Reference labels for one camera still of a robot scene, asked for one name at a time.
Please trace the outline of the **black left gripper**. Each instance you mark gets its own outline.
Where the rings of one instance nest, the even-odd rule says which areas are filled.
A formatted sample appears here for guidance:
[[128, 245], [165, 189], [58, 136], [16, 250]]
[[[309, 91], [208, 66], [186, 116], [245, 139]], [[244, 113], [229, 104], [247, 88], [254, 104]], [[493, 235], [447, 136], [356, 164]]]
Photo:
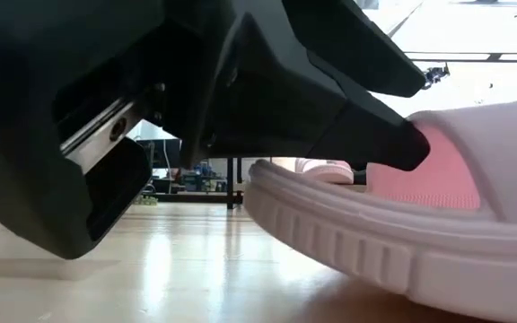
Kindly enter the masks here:
[[149, 120], [180, 165], [241, 157], [211, 99], [247, 19], [287, 33], [292, 0], [0, 0], [0, 223], [47, 252], [93, 250], [151, 169], [128, 137]]

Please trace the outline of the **black metal shoe rack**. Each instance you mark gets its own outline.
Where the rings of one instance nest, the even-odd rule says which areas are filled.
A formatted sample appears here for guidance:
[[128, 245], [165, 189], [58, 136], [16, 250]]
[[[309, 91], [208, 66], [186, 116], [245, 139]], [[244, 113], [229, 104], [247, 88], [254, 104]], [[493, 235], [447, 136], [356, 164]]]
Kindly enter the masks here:
[[248, 179], [250, 166], [258, 161], [265, 161], [283, 167], [289, 171], [294, 171], [296, 157], [269, 157], [269, 158], [240, 158], [228, 159], [224, 170], [226, 171], [226, 183], [232, 186], [235, 192]]

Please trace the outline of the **black computer monitor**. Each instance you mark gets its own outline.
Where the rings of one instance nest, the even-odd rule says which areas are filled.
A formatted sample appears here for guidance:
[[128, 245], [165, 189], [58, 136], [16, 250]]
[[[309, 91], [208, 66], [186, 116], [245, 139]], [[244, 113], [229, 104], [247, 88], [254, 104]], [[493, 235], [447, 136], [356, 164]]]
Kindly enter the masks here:
[[153, 169], [172, 169], [180, 166], [179, 139], [137, 140]]

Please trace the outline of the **black aluminium rig frame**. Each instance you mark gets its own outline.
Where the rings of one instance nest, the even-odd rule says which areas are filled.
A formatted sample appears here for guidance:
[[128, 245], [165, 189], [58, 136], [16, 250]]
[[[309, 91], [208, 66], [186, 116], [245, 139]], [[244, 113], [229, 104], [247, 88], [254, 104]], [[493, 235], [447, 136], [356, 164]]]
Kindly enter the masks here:
[[184, 194], [153, 195], [160, 203], [200, 203], [200, 204], [228, 204], [229, 197], [226, 194], [207, 194], [204, 192], [187, 192]]

